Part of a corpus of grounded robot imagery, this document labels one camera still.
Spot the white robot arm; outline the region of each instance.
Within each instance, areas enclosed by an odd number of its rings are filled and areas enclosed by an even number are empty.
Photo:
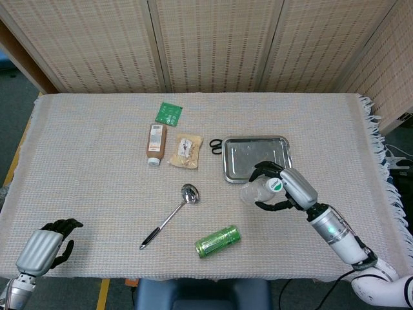
[[[399,278],[392,266],[377,258],[335,208],[317,202],[316,190],[296,169],[284,169],[271,161],[263,161],[256,165],[250,181],[262,174],[283,182],[287,201],[275,205],[257,201],[256,205],[266,211],[292,207],[305,211],[307,221],[341,260],[360,271],[351,285],[362,301],[370,305],[413,308],[413,276]]]
[[[11,279],[0,294],[0,310],[22,310],[25,307],[36,287],[36,277],[68,260],[73,250],[73,240],[68,242],[61,256],[56,255],[63,240],[76,227],[82,226],[82,223],[70,218],[48,223],[33,233],[16,262],[19,276]]]

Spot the spoon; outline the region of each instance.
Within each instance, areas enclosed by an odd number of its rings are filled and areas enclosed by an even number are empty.
[[[159,234],[162,230],[162,228],[170,221],[171,218],[174,217],[176,212],[180,210],[184,205],[187,203],[189,204],[194,204],[199,201],[199,193],[196,187],[194,187],[192,184],[185,184],[182,186],[181,189],[181,194],[182,194],[182,202],[177,206],[177,208],[168,216],[168,218],[163,221],[163,223],[154,229],[149,236],[146,237],[146,239],[142,242],[141,246],[139,247],[139,250],[143,250],[156,236]]]

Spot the black scissors handle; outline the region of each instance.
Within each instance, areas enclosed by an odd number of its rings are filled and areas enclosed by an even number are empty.
[[[212,148],[211,152],[215,155],[222,154],[222,140],[221,139],[212,139],[209,143],[209,146]]]

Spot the bottle cap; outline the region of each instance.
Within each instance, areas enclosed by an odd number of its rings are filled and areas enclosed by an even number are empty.
[[[272,192],[279,192],[283,189],[283,182],[279,178],[272,178],[265,182],[265,186]]]
[[[151,166],[159,166],[160,163],[161,163],[161,160],[159,158],[156,158],[156,157],[148,158],[148,164]]]

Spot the silver tray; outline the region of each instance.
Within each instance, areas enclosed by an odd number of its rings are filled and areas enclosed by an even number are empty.
[[[224,177],[230,183],[247,183],[254,165],[265,160],[291,168],[287,139],[283,136],[231,136],[222,142]]]

